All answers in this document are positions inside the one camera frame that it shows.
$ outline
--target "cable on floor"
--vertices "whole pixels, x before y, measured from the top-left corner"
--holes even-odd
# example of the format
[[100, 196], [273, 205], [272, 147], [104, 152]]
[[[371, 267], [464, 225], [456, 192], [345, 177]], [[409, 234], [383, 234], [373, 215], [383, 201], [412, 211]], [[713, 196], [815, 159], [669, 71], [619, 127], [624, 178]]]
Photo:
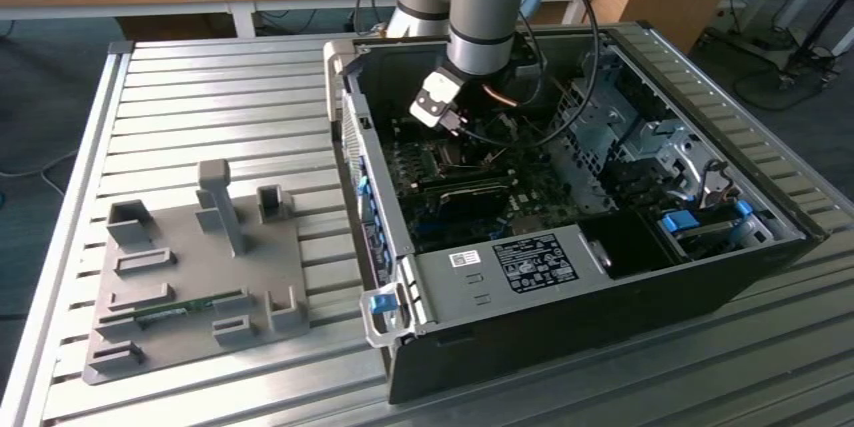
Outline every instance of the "cable on floor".
[[764, 104], [760, 104], [759, 102], [756, 102], [755, 100], [752, 100], [743, 92], [741, 90], [741, 84], [743, 82], [751, 80], [751, 79], [756, 79], [769, 73], [773, 73], [775, 76], [779, 75], [779, 71], [776, 69], [776, 66], [768, 67], [767, 69], [761, 69], [757, 70], [755, 72], [751, 72], [749, 74], [739, 77], [737, 79], [735, 79], [735, 81], [732, 82], [732, 93], [737, 96], [737, 98], [741, 100], [741, 102], [744, 102], [747, 105], [749, 105], [751, 107], [763, 110], [765, 112], [784, 112], [790, 109], [792, 109], [794, 107], [796, 107], [798, 105], [800, 105], [803, 102], [806, 102], [807, 100], [815, 98], [822, 92], [823, 89], [816, 89], [815, 92], [811, 92], [803, 96], [800, 96], [798, 99], [792, 100], [791, 102], [783, 104], [782, 106], [768, 106]]
[[313, 9], [313, 10], [310, 11], [310, 15], [308, 16], [308, 20], [305, 21], [305, 24], [304, 24], [304, 25], [302, 25], [297, 30], [293, 30], [293, 31], [290, 31], [286, 27], [284, 27], [284, 26], [282, 26], [281, 24], [278, 24], [274, 20], [272, 20], [272, 18], [280, 19], [280, 18], [281, 18], [281, 17], [284, 17], [288, 13], [289, 13], [289, 11], [288, 11], [288, 12], [285, 12], [284, 14], [281, 14], [281, 16], [274, 16], [274, 15], [272, 15], [272, 14], [268, 14], [266, 12], [261, 12], [261, 13], [260, 13], [260, 15], [261, 15], [261, 19], [264, 19], [264, 20], [269, 23], [269, 25], [270, 25], [272, 27], [274, 27], [274, 28], [276, 28], [276, 29], [278, 29], [278, 30], [282, 30], [282, 31], [286, 33], [286, 35], [298, 35], [298, 34], [301, 34], [301, 33], [305, 31], [305, 29], [306, 29], [306, 28], [308, 28], [308, 26], [310, 25], [310, 22], [312, 22], [312, 21], [313, 21], [313, 19], [314, 19], [314, 15], [317, 15], [317, 9]]
[[49, 161], [46, 164], [44, 164], [44, 166], [41, 166], [41, 168], [33, 169], [33, 170], [29, 170], [29, 171], [24, 171], [24, 172], [4, 172], [4, 171], [0, 170], [0, 178], [4, 178], [4, 179], [20, 179], [20, 178], [24, 178], [24, 177], [32, 177], [33, 175], [37, 175], [41, 178], [41, 180], [56, 191], [56, 193], [60, 196], [64, 197], [65, 196], [65, 191], [48, 178], [46, 174], [48, 174], [48, 171], [60, 164], [60, 162], [62, 162], [64, 160], [72, 158], [74, 155], [77, 155], [77, 151], [76, 150], [68, 152], [61, 157], [58, 157], [58, 158], [53, 159], [52, 161]]
[[12, 35], [12, 32], [14, 31], [14, 25], [17, 24], [17, 20], [13, 20], [9, 22], [9, 27], [8, 29], [5, 29], [5, 33], [2, 35], [0, 35], [0, 40], [5, 39], [9, 35]]
[[26, 314], [0, 314], [0, 322], [18, 322], [26, 320]]

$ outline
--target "floor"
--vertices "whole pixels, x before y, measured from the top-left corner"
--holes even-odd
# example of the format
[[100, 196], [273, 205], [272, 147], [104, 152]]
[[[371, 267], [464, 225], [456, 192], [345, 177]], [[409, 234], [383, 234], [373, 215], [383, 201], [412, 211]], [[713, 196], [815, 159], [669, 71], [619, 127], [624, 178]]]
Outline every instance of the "floor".
[[[771, 0], [764, 22], [783, 0]], [[830, 0], [814, 0], [804, 9], [796, 27], [808, 27]], [[268, 18], [286, 31], [324, 33], [340, 30], [346, 10], [292, 12]], [[848, 3], [827, 32], [830, 46], [854, 25], [854, 4]], [[0, 25], [0, 34], [5, 25]], [[72, 151], [80, 141], [89, 103], [94, 93], [109, 42], [121, 40], [121, 31], [110, 19], [44, 20], [17, 22], [0, 40], [0, 171], [18, 172], [38, 168], [50, 159]], [[727, 89], [732, 82], [759, 70], [764, 63], [721, 43], [711, 43], [691, 53], [697, 65]], [[851, 67], [852, 57], [839, 59], [838, 66]], [[751, 109], [788, 146], [824, 175], [839, 190], [854, 196], [854, 122], [847, 108], [854, 80], [842, 77], [818, 96], [782, 113]], [[778, 92], [773, 76], [759, 76], [744, 83], [741, 93], [761, 104], [780, 105], [803, 94], [812, 85]], [[65, 185], [72, 160], [49, 172]], [[0, 392], [14, 355], [40, 267], [49, 243], [61, 199], [38, 179], [0, 178]]]

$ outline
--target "slotted aluminum profile table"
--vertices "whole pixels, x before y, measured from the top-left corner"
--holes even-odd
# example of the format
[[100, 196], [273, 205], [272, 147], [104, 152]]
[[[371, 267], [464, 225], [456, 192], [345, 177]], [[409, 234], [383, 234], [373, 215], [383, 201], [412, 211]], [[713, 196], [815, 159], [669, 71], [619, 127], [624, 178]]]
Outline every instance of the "slotted aluminum profile table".
[[[836, 425], [854, 419], [852, 206], [652, 31], [625, 38], [834, 232], [713, 314], [411, 404], [385, 402], [326, 122], [334, 36], [114, 46], [0, 410], [0, 425]], [[230, 194], [293, 194], [310, 332], [97, 386], [80, 379], [110, 202], [194, 202], [194, 162]]]

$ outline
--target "circuit board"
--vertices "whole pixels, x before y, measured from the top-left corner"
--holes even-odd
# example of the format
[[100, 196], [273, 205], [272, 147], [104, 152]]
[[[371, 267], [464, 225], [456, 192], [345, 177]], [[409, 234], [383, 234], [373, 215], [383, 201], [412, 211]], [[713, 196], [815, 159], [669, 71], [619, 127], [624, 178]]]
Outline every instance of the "circuit board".
[[437, 139], [395, 142], [384, 155], [417, 252], [563, 226], [580, 215], [548, 154]]

